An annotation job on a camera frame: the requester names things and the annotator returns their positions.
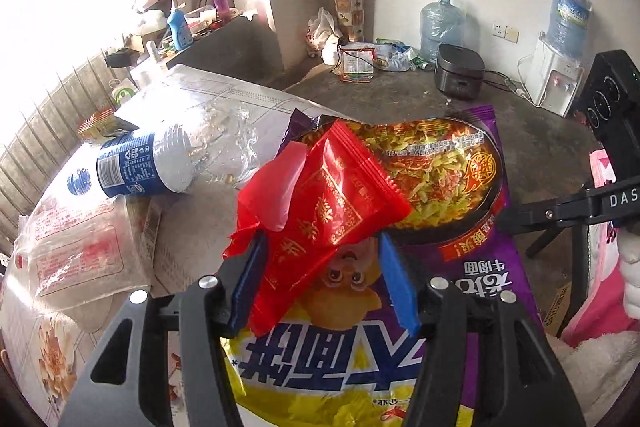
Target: crumpled plastic bag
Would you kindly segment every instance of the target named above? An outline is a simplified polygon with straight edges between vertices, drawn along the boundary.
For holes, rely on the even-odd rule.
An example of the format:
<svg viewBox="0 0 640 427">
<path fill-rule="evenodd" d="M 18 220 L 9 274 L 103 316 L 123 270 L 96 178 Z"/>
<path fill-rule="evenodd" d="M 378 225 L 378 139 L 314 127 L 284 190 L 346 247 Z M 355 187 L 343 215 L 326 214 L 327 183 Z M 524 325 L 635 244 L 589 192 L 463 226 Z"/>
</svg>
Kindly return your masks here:
<svg viewBox="0 0 640 427">
<path fill-rule="evenodd" d="M 409 71 L 415 70 L 409 55 L 398 45 L 385 43 L 375 44 L 376 58 L 374 65 L 383 71 Z"/>
<path fill-rule="evenodd" d="M 310 57 L 316 57 L 324 48 L 329 38 L 340 38 L 334 17 L 324 8 L 318 10 L 318 17 L 309 19 L 306 26 L 306 50 Z"/>
<path fill-rule="evenodd" d="M 84 144 L 31 216 L 20 220 L 12 261 L 17 277 L 28 281 L 28 296 L 38 313 L 66 313 L 154 282 L 161 207 L 142 196 L 109 198 L 97 182 L 83 194 L 72 194 L 69 175 L 91 161 L 93 148 Z"/>
</svg>

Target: concrete floor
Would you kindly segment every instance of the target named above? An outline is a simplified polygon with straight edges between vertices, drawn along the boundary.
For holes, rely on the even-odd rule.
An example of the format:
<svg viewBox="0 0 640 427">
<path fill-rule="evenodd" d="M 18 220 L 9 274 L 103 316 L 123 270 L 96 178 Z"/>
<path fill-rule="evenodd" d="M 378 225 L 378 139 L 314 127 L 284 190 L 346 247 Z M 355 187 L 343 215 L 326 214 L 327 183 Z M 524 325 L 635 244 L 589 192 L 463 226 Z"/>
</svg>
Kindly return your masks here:
<svg viewBox="0 0 640 427">
<path fill-rule="evenodd" d="M 424 71 L 377 71 L 369 84 L 347 84 L 322 65 L 286 91 L 367 123 L 419 120 L 490 103 L 495 108 L 515 202 L 528 203 L 578 191 L 590 173 L 589 153 L 598 148 L 589 129 L 576 121 L 562 119 L 487 85 L 482 86 L 476 101 L 453 100 L 447 105 L 447 97 L 434 85 L 433 73 Z M 538 235 L 516 236 L 516 244 L 538 307 L 546 312 L 556 290 L 571 279 L 571 233 L 565 230 L 535 259 L 527 259 L 524 251 Z"/>
</svg>

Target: floral pattern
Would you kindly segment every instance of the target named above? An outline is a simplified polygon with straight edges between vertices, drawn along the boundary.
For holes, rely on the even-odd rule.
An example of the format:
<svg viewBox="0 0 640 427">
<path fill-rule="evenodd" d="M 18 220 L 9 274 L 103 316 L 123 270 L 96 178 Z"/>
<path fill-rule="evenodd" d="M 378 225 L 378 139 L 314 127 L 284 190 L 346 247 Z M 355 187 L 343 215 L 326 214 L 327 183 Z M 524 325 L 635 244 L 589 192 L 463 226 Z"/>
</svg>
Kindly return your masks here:
<svg viewBox="0 0 640 427">
<path fill-rule="evenodd" d="M 71 333 L 57 319 L 44 318 L 38 327 L 40 376 L 49 402 L 60 413 L 76 383 L 75 354 Z"/>
</svg>

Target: red plastic bag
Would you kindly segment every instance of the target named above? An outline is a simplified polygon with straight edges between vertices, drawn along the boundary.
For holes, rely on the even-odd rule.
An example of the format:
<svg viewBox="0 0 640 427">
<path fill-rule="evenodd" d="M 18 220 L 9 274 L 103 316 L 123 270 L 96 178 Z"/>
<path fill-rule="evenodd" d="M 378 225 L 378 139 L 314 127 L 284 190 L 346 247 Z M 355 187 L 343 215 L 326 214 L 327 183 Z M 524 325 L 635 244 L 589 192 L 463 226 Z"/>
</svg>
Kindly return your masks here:
<svg viewBox="0 0 640 427">
<path fill-rule="evenodd" d="M 262 183 L 268 183 L 265 176 Z M 251 183 L 250 191 L 257 194 L 259 185 Z M 247 188 L 239 202 L 251 199 L 242 194 Z M 286 226 L 280 232 L 268 230 L 269 258 L 250 317 L 254 334 L 268 333 L 277 324 L 340 245 L 358 243 L 410 212 L 408 201 L 369 150 L 336 121 L 306 157 Z M 225 255 L 244 251 L 258 227 L 265 228 L 255 205 L 239 204 L 238 230 Z"/>
<path fill-rule="evenodd" d="M 293 189 L 306 161 L 307 147 L 290 142 L 266 163 L 238 193 L 238 225 L 224 257 L 246 250 L 260 228 L 279 232 L 287 222 Z"/>
</svg>

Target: purple noodle package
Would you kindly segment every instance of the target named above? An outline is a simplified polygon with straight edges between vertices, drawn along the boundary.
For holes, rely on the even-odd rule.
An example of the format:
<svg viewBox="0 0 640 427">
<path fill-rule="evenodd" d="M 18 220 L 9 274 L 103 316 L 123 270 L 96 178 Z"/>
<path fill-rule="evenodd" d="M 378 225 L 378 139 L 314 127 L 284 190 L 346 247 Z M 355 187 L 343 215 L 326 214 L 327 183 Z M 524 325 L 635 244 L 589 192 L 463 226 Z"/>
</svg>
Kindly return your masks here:
<svg viewBox="0 0 640 427">
<path fill-rule="evenodd" d="M 283 146 L 315 143 L 334 120 L 295 112 Z M 412 213 L 386 230 L 396 243 L 466 294 L 512 290 L 537 320 L 514 242 L 495 229 L 509 193 L 493 108 L 347 125 L 412 204 Z M 471 425 L 476 401 L 475 335 L 467 346 L 458 427 Z M 340 247 L 270 333 L 255 338 L 246 330 L 224 347 L 236 401 L 286 427 L 399 427 L 426 348 L 398 324 L 374 237 Z"/>
</svg>

